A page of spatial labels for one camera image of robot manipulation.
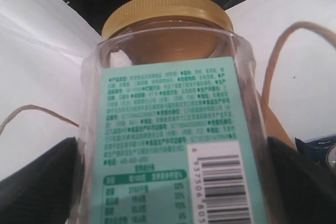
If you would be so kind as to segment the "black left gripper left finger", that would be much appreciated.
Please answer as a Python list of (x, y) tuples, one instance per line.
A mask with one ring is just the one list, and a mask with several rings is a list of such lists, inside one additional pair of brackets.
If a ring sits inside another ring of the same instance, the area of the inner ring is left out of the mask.
[(65, 223), (77, 158), (74, 137), (1, 180), (1, 223)]

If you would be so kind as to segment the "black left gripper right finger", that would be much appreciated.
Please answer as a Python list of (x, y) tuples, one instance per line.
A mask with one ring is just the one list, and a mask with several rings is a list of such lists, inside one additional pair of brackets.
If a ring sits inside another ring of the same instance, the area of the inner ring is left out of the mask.
[(335, 223), (335, 173), (268, 138), (287, 223)]

